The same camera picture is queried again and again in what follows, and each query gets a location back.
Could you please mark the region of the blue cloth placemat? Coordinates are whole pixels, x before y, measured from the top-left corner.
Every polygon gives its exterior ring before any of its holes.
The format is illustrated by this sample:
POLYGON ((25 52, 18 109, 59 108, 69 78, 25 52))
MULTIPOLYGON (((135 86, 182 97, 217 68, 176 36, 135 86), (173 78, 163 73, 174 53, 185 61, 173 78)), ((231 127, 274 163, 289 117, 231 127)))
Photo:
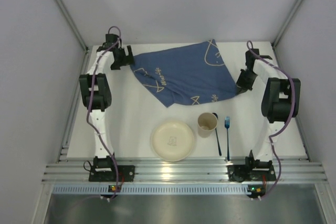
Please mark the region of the blue cloth placemat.
POLYGON ((234 98, 236 83, 214 39, 134 57, 137 80, 166 108, 234 98))

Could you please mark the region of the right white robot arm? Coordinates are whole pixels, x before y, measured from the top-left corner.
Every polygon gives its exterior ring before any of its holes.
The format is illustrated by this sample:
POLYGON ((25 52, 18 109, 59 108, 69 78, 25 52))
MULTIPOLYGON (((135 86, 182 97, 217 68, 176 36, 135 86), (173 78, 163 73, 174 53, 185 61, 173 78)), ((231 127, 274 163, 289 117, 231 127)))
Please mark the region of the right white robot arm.
POLYGON ((265 119, 250 153, 259 164, 268 167, 276 157, 273 150, 278 136, 298 114, 301 82, 277 67, 270 56, 261 56, 256 48, 248 46, 245 59, 246 68, 240 71, 236 82, 237 93, 251 91, 256 79, 265 84, 262 100, 257 102, 265 119))

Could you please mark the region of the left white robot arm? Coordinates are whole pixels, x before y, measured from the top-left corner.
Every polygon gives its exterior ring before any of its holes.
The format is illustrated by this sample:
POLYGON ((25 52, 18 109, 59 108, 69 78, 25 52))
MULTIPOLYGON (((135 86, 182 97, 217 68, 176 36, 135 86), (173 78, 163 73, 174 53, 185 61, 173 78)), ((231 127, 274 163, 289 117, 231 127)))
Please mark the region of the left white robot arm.
POLYGON ((134 57, 131 47, 124 48, 121 36, 108 32, 105 42, 96 51, 92 66, 79 77, 81 99, 87 109, 86 122, 92 128, 95 140, 92 175, 104 172, 116 174, 118 171, 108 130, 112 92, 107 73, 132 64, 134 57))

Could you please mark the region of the blue metal fork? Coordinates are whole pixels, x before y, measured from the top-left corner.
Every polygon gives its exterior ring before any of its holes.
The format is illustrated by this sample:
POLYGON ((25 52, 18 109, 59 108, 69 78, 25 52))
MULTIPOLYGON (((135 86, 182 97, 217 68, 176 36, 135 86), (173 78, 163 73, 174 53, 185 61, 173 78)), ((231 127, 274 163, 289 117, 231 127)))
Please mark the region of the blue metal fork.
POLYGON ((229 128, 230 128, 230 117, 226 116, 224 121, 224 127, 227 133, 227 160, 230 161, 230 151, 229 151, 229 128))

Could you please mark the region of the beige cup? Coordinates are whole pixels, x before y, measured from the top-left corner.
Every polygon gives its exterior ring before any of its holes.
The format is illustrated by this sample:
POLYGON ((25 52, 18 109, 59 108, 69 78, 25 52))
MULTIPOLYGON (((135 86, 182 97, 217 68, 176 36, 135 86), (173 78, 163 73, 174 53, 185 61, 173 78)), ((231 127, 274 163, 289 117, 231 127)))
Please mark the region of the beige cup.
POLYGON ((202 113, 197 119, 198 135, 207 138, 217 128, 218 119, 213 113, 202 113))

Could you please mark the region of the dark blue spoon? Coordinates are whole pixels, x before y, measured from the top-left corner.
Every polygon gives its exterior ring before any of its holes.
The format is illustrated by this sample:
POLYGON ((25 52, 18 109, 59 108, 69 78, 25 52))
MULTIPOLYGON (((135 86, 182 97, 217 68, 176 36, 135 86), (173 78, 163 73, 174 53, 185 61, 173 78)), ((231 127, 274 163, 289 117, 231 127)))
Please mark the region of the dark blue spoon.
MULTIPOLYGON (((217 124, 218 124, 218 115, 217 115, 215 112, 213 112, 212 114, 216 117, 216 119, 217 119, 217 124)), ((218 154, 219 154, 219 156, 222 156, 222 150, 221 150, 221 147, 220 147, 220 142, 219 142, 219 137, 218 137, 217 126, 215 127, 215 134, 216 134, 216 141, 217 141, 218 154)))

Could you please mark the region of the cream round plate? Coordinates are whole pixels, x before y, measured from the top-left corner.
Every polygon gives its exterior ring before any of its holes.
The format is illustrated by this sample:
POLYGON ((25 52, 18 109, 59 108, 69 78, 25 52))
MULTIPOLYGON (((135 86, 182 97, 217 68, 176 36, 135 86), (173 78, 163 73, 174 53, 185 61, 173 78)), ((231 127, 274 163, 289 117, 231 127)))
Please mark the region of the cream round plate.
POLYGON ((195 142, 191 128, 180 120, 162 122, 150 137, 152 151, 168 162, 178 162, 190 156, 195 142))

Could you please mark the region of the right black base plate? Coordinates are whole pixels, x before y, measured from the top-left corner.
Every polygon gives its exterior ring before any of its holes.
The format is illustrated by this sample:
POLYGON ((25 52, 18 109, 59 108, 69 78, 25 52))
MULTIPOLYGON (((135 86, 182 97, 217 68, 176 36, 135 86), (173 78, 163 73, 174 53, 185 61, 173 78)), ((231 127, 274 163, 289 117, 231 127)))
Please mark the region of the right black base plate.
POLYGON ((264 179, 267 182, 272 182, 276 180, 275 170, 272 165, 257 167, 247 167, 246 165, 229 165, 227 170, 230 182, 262 182, 264 179))

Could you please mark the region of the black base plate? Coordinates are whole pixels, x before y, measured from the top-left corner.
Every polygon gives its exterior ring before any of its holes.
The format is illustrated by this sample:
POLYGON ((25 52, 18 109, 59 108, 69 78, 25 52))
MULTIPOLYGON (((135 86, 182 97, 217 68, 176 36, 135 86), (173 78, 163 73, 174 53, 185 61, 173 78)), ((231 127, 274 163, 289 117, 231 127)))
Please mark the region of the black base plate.
MULTIPOLYGON (((134 165, 118 165, 119 182, 133 182, 134 176, 134 165)), ((116 182, 117 176, 114 168, 92 168, 88 180, 90 182, 116 182)))
POLYGON ((262 182, 264 179, 267 182, 272 182, 276 180, 275 170, 272 165, 257 167, 247 167, 246 165, 229 165, 227 170, 230 182, 262 182))

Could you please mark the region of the aluminium frame rail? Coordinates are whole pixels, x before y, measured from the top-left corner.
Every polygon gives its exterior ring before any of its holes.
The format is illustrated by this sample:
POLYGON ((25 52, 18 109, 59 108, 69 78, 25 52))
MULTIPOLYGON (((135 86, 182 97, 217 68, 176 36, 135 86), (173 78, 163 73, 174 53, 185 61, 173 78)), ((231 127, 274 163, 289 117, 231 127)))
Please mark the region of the aluminium frame rail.
MULTIPOLYGON (((89 173, 82 159, 60 160, 48 164, 42 176, 43 183, 86 183, 89 173)), ((119 165, 135 167, 135 183, 149 184, 227 184, 230 162, 223 158, 187 158, 179 162, 167 162, 158 158, 118 160, 119 165)), ((304 159, 285 159, 274 162, 276 172, 281 172, 281 184, 326 183, 327 176, 321 163, 304 159)))

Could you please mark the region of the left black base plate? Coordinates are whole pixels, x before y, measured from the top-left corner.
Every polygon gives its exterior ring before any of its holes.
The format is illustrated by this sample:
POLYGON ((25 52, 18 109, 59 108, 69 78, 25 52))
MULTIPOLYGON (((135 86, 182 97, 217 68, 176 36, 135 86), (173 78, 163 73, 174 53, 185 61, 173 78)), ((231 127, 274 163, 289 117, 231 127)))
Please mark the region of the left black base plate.
MULTIPOLYGON (((134 176, 134 165, 118 165, 119 182, 133 182, 134 176)), ((92 168, 88 180, 90 182, 116 182, 117 176, 114 168, 92 168)))

